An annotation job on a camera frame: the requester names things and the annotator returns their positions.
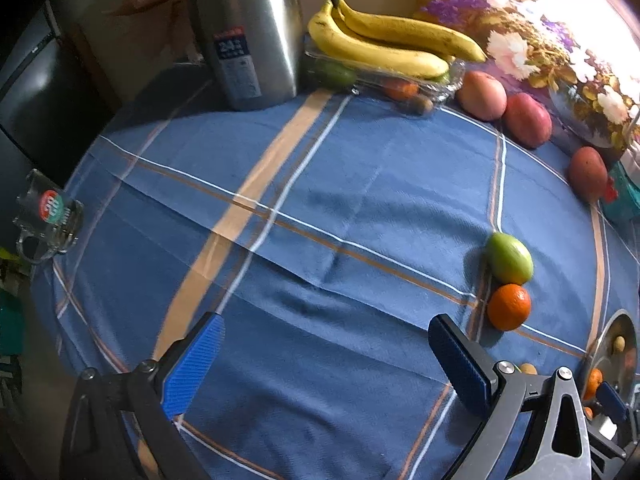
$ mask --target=clear plastic fruit box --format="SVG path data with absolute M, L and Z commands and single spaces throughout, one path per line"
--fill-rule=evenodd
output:
M 437 79 L 418 79 L 351 60 L 324 54 L 309 37 L 305 41 L 303 72 L 311 86 L 338 92 L 373 95 L 393 101 L 403 114 L 428 115 L 462 86 L 465 62 L 449 63 L 449 72 Z

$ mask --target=banana bunch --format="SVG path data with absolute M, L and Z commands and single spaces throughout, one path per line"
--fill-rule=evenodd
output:
M 408 18 L 357 12 L 344 0 L 340 0 L 339 9 L 326 0 L 308 29 L 328 56 L 421 79 L 447 73 L 447 61 L 453 57 L 486 60 L 477 43 L 455 30 Z

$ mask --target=red and green logo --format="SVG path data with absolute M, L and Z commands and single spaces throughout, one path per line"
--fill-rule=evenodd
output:
M 65 205 L 62 197 L 49 189 L 40 197 L 40 218 L 49 224 L 55 224 L 60 221 L 65 211 Z

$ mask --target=floral fabric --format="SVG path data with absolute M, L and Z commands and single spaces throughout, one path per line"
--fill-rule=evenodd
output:
M 418 0 L 415 17 L 474 38 L 489 58 L 479 68 L 545 104 L 556 136 L 618 154 L 623 133 L 640 136 L 625 129 L 638 113 L 640 52 L 606 0 Z

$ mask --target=teal container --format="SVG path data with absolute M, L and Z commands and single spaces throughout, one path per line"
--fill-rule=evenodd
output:
M 0 355 L 20 355 L 23 335 L 22 303 L 0 288 Z
M 622 225 L 640 216 L 640 189 L 626 176 L 626 171 L 619 162 L 611 168 L 609 176 L 613 178 L 618 198 L 609 203 L 602 200 L 602 211 L 610 222 Z

